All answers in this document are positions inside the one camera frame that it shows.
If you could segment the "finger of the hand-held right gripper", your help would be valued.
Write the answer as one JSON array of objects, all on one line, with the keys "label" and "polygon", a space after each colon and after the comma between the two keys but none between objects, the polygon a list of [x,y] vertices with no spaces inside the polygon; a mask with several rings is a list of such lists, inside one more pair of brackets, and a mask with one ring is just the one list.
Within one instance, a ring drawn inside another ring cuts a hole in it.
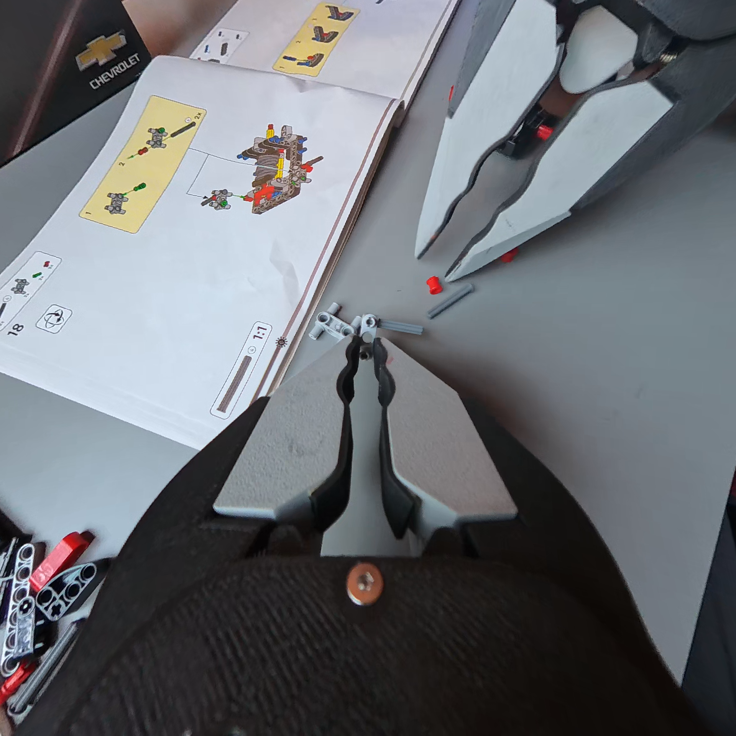
[{"label": "finger of the hand-held right gripper", "polygon": [[447,281],[458,281],[570,216],[674,104],[646,80],[586,94],[532,158],[520,188],[448,269]]},{"label": "finger of the hand-held right gripper", "polygon": [[419,217],[421,258],[473,188],[486,158],[520,126],[562,57],[548,1],[479,2]]}]

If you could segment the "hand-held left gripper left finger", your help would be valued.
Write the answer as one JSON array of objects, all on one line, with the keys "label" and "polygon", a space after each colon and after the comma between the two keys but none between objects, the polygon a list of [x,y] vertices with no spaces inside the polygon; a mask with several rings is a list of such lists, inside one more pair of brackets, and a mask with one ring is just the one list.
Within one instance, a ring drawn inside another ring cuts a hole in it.
[{"label": "hand-held left gripper left finger", "polygon": [[349,404],[361,352],[344,338],[270,396],[214,502],[236,518],[325,532],[350,496]]}]

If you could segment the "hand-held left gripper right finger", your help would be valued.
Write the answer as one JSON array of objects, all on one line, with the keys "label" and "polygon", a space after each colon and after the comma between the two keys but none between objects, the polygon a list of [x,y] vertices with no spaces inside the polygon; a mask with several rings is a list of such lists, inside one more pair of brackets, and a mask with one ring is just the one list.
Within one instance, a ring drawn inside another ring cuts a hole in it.
[{"label": "hand-held left gripper right finger", "polygon": [[383,509],[397,539],[517,517],[458,392],[386,338],[373,342]]}]

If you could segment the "black lego chassis assembly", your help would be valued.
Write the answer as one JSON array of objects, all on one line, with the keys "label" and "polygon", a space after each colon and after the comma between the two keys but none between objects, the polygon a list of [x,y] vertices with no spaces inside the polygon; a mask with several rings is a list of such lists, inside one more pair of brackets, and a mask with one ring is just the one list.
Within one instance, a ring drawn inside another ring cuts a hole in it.
[{"label": "black lego chassis assembly", "polygon": [[492,152],[511,159],[525,157],[549,137],[559,120],[547,103],[540,102],[552,85],[553,79],[537,89],[489,82],[468,88],[460,97],[456,84],[442,133],[446,161],[470,169]]}]

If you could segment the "grey lego connector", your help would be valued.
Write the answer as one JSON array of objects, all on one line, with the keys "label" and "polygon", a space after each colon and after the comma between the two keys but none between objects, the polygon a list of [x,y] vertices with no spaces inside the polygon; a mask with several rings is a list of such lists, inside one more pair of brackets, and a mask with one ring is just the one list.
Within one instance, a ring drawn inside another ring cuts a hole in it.
[{"label": "grey lego connector", "polygon": [[374,314],[364,314],[360,318],[360,325],[356,327],[356,334],[361,339],[359,358],[362,361],[373,359],[373,343],[376,339],[379,323],[379,318]]},{"label": "grey lego connector", "polygon": [[338,315],[341,309],[341,305],[333,302],[329,308],[319,312],[315,324],[309,332],[309,337],[317,340],[323,334],[328,334],[337,340],[341,340],[359,335],[362,317],[357,316],[351,322],[345,322]]}]

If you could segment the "lego instruction booklet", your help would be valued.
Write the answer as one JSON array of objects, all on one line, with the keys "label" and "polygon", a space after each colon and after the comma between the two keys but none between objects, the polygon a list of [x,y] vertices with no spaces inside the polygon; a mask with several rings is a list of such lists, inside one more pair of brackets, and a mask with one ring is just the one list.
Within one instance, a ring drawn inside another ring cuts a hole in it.
[{"label": "lego instruction booklet", "polygon": [[200,449],[280,381],[458,2],[234,2],[2,273],[2,374]]}]

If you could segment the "pile of loose lego pieces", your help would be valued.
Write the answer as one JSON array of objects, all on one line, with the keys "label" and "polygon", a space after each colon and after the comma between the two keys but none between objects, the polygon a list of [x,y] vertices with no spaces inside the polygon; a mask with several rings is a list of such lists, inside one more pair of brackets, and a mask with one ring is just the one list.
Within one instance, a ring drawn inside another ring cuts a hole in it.
[{"label": "pile of loose lego pieces", "polygon": [[2,711],[20,723],[77,642],[88,600],[112,560],[82,560],[94,535],[66,535],[49,553],[28,535],[2,543]]}]

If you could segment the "black lego set box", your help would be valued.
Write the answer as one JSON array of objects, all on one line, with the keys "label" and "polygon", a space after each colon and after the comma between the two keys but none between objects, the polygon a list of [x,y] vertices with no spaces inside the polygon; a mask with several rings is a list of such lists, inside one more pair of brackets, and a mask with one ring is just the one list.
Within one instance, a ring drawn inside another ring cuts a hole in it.
[{"label": "black lego set box", "polygon": [[2,1],[1,165],[127,87],[151,60],[120,1]]}]

